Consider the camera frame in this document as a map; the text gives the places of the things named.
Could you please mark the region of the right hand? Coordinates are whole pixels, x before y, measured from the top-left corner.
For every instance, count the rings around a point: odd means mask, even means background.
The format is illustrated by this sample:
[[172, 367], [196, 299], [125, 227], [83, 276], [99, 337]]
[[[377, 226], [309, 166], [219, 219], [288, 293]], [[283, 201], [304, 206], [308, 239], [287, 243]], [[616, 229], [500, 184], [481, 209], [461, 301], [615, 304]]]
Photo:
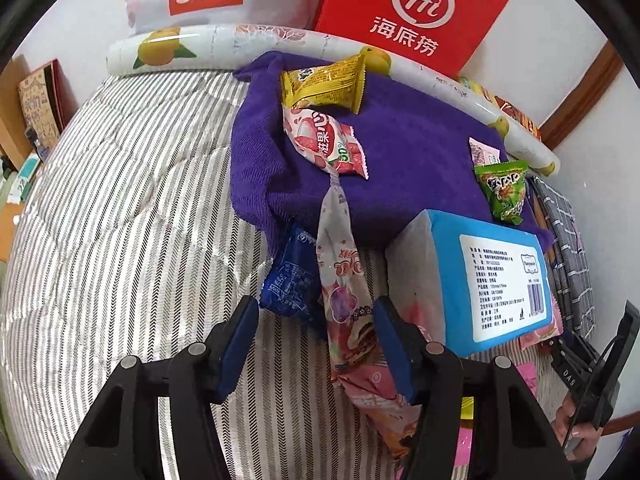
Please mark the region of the right hand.
[[570, 462], [581, 462], [582, 460], [588, 460], [596, 452], [603, 429], [596, 429], [588, 422], [574, 424], [573, 416], [575, 412], [576, 405], [570, 394], [567, 393], [562, 404], [555, 412], [551, 428], [560, 443], [577, 441], [575, 447], [568, 452], [568, 460]]

